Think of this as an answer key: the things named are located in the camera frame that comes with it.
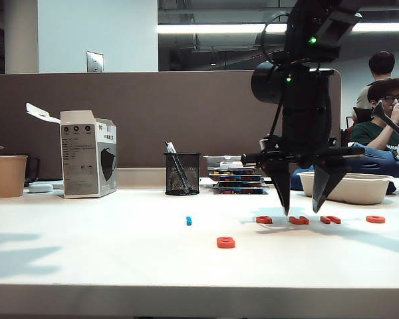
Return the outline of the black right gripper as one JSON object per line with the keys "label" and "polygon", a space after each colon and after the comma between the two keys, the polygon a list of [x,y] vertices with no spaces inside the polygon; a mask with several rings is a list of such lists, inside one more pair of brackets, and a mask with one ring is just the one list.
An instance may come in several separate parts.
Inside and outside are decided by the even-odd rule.
{"label": "black right gripper", "polygon": [[243,165],[262,168],[277,190],[284,214],[289,214],[291,175],[289,165],[315,165],[313,211],[317,213],[332,190],[347,173],[347,159],[364,155],[361,146],[339,146],[331,140],[331,116],[323,115],[307,121],[303,115],[275,115],[271,130],[261,141],[261,150],[243,154]]}

